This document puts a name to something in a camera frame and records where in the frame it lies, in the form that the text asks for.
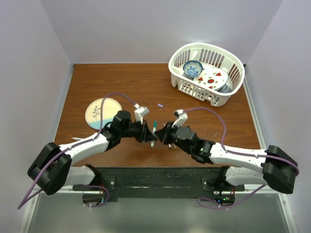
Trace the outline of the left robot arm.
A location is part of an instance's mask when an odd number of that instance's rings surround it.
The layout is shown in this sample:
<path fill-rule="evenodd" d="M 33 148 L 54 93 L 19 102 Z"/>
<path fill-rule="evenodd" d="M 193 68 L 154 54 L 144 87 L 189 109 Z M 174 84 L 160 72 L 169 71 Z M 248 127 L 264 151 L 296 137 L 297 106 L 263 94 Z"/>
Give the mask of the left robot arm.
<path fill-rule="evenodd" d="M 89 190 L 96 190 L 102 183 L 99 171 L 91 165 L 75 167 L 75 164 L 111 150 L 122 138 L 134 138 L 138 142 L 156 140 L 145 120 L 132 122 L 128 111 L 118 111 L 100 133 L 70 144 L 46 144 L 27 174 L 47 195 L 68 185 L 84 185 Z"/>

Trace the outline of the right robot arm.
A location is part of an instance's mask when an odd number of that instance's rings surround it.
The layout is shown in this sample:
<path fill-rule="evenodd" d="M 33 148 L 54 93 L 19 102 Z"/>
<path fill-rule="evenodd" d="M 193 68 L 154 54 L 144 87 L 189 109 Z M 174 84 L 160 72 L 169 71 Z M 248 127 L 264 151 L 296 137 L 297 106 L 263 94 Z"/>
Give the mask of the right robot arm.
<path fill-rule="evenodd" d="M 229 165 L 216 179 L 223 191 L 242 184 L 259 184 L 284 194 L 294 192 L 298 164 L 278 146 L 270 145 L 266 150 L 226 147 L 198 137 L 189 126 L 178 127 L 171 122 L 155 135 L 164 145 L 176 145 L 198 163 Z"/>

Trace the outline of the teal white marker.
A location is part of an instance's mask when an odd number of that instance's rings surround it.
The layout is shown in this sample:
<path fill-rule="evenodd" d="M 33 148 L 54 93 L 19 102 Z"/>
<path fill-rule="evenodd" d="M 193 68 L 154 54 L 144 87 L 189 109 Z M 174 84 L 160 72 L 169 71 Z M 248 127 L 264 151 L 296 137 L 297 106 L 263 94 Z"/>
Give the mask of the teal white marker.
<path fill-rule="evenodd" d="M 152 134 L 154 135 L 154 134 L 155 134 L 155 132 L 156 132 L 156 127 L 155 127 L 155 126 L 153 126 Z M 154 147 L 154 145 L 155 145 L 155 141 L 153 140 L 153 141 L 151 142 L 151 148 L 153 148 L 153 147 Z"/>

